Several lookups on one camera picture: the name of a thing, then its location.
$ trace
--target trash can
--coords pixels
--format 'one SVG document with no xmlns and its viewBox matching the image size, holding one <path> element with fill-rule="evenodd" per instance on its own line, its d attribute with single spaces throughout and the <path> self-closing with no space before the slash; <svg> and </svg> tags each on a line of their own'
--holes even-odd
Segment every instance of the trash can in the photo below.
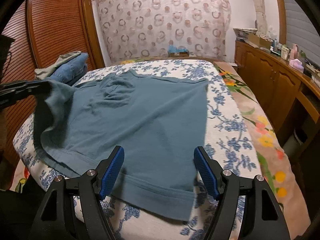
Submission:
<svg viewBox="0 0 320 240">
<path fill-rule="evenodd" d="M 282 147 L 284 153 L 290 158 L 299 149 L 299 147 L 304 144 L 307 140 L 306 133 L 301 129 L 294 129 L 293 134 L 289 137 L 287 142 Z"/>
</svg>

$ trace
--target wooden countertop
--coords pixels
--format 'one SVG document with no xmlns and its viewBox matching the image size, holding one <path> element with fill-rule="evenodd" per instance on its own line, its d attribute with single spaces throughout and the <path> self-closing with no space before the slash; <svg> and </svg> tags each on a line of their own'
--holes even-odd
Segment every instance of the wooden countertop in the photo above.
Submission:
<svg viewBox="0 0 320 240">
<path fill-rule="evenodd" d="M 266 57 L 269 57 L 270 59 L 276 60 L 277 62 L 279 62 L 282 67 L 284 67 L 286 70 L 290 71 L 290 73 L 292 73 L 294 76 L 299 78 L 301 82 L 303 82 L 314 93 L 314 95 L 318 99 L 320 99 L 320 87 L 318 87 L 310 77 L 290 67 L 289 63 L 283 60 L 281 57 L 267 53 L 261 49 L 254 48 L 245 42 L 241 42 L 241 43 L 244 43 L 246 46 L 250 47 L 251 49 L 258 50 L 261 54 L 265 55 Z"/>
</svg>

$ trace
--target blue floral bedsheet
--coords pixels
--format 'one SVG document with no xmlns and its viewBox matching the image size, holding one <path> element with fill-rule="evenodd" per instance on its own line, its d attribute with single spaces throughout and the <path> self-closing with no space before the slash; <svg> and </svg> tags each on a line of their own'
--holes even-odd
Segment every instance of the blue floral bedsheet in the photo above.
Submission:
<svg viewBox="0 0 320 240">
<path fill-rule="evenodd" d="M 256 151 L 244 124 L 244 119 L 230 91 L 214 65 L 203 60 L 158 60 L 116 65 L 88 72 L 79 83 L 102 79 L 108 73 L 134 69 L 139 74 L 171 76 L 197 80 L 207 78 L 207 125 L 204 148 L 224 169 L 236 175 L 253 178 L 261 174 Z M 59 173 L 48 167 L 36 155 L 33 146 L 33 114 L 17 132 L 13 145 L 37 183 L 47 190 Z M 217 202 L 207 194 L 201 177 L 194 182 L 194 206 L 189 221 L 174 221 L 152 215 L 113 197 L 101 202 L 110 219 L 117 239 L 202 239 L 206 233 Z M 244 210 L 245 198 L 240 196 L 230 238 L 237 239 Z M 79 197 L 74 198 L 76 216 L 83 221 Z"/>
</svg>

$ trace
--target louvered wooden door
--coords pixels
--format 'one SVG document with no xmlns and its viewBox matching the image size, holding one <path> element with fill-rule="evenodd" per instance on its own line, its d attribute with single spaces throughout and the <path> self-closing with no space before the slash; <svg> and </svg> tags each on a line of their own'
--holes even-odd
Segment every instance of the louvered wooden door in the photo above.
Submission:
<svg viewBox="0 0 320 240">
<path fill-rule="evenodd" d="M 88 70 L 95 69 L 84 25 L 81 0 L 29 0 L 31 43 L 39 68 L 53 64 L 59 55 L 87 52 Z"/>
<path fill-rule="evenodd" d="M 33 72 L 35 63 L 28 42 L 25 7 L 26 3 L 23 2 L 2 32 L 3 35 L 15 39 L 9 49 L 11 60 L 9 61 L 10 57 L 8 56 L 7 62 L 4 64 L 5 73 L 2 83 L 25 79 L 33 80 L 35 76 Z M 16 166 L 19 161 L 19 156 L 13 148 L 13 137 L 34 108 L 35 99 L 30 96 L 6 109 L 7 143 L 4 149 L 4 158 L 13 166 Z"/>
</svg>

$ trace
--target pink bottle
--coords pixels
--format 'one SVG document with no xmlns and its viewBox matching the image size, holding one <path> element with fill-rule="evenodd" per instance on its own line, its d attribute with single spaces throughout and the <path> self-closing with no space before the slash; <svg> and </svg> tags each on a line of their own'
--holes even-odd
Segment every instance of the pink bottle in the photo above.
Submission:
<svg viewBox="0 0 320 240">
<path fill-rule="evenodd" d="M 297 44 L 293 44 L 292 50 L 290 51 L 290 60 L 294 60 L 298 55 L 298 46 Z"/>
</svg>

